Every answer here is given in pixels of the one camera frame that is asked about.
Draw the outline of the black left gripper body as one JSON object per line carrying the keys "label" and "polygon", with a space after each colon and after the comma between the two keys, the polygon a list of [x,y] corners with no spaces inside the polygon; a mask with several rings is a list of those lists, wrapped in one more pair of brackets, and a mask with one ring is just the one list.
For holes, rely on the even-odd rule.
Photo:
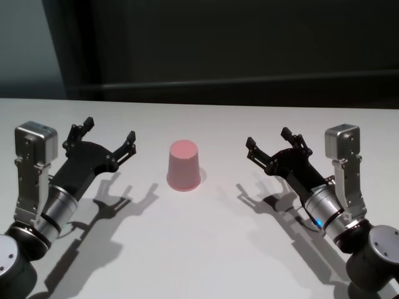
{"label": "black left gripper body", "polygon": [[80,199],[94,179],[102,173],[114,173],[118,163],[113,154],[95,143],[81,141],[66,152],[67,161],[52,178],[51,186],[60,187]]}

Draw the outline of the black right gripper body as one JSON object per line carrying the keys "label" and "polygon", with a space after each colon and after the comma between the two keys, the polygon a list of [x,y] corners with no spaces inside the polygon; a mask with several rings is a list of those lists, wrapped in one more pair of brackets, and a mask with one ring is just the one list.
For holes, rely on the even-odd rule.
{"label": "black right gripper body", "polygon": [[283,178],[299,196],[302,205],[316,188],[326,185],[326,180],[310,164],[309,153],[304,149],[279,151],[266,164],[266,174]]}

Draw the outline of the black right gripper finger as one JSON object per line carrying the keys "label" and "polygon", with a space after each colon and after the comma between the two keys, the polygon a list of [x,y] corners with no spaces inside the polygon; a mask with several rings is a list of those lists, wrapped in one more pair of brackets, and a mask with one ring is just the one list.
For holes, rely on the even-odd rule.
{"label": "black right gripper finger", "polygon": [[281,136],[286,140],[294,149],[300,150],[306,156],[310,156],[313,151],[307,146],[301,134],[294,135],[288,127],[284,127],[281,131]]}
{"label": "black right gripper finger", "polygon": [[252,137],[247,138],[246,148],[248,149],[248,159],[258,165],[266,174],[277,174],[276,159],[259,149]]}

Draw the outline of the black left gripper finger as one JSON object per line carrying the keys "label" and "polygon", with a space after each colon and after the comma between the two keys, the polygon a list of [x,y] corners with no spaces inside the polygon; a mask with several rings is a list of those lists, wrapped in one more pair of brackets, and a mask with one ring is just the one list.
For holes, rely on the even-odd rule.
{"label": "black left gripper finger", "polygon": [[119,148],[117,148],[110,155],[106,156],[106,160],[111,163],[117,163],[118,165],[122,165],[128,159],[130,159],[133,155],[137,153],[136,151],[136,134],[134,131],[129,132],[126,137],[125,142]]}
{"label": "black left gripper finger", "polygon": [[62,147],[64,149],[70,149],[75,146],[78,142],[82,141],[82,138],[94,127],[94,119],[89,116],[83,122],[82,125],[71,126],[67,139],[63,142]]}

